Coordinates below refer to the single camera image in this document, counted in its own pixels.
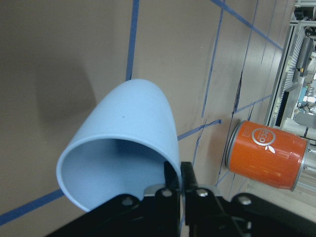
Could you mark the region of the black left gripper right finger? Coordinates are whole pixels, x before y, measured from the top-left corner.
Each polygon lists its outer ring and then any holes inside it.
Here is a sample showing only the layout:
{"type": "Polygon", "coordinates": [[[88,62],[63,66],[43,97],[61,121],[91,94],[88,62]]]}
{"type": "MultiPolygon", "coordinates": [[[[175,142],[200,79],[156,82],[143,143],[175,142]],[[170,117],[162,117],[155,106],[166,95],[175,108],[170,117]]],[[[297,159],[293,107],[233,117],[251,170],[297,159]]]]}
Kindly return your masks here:
{"type": "Polygon", "coordinates": [[[221,197],[219,189],[212,185],[202,185],[197,183],[191,162],[181,162],[182,190],[185,196],[193,195],[199,198],[210,196],[221,197]]]}

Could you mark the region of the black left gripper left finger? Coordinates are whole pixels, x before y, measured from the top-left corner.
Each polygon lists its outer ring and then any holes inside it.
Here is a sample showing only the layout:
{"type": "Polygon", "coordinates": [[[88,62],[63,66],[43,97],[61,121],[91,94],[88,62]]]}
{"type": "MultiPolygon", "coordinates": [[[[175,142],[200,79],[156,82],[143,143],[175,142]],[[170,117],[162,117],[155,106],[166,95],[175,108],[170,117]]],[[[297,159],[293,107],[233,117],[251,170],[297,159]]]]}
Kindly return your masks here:
{"type": "Polygon", "coordinates": [[[144,190],[145,198],[155,197],[157,194],[161,195],[163,198],[170,198],[173,196],[174,192],[180,190],[178,175],[170,162],[166,161],[163,168],[164,183],[147,187],[144,190]]]}

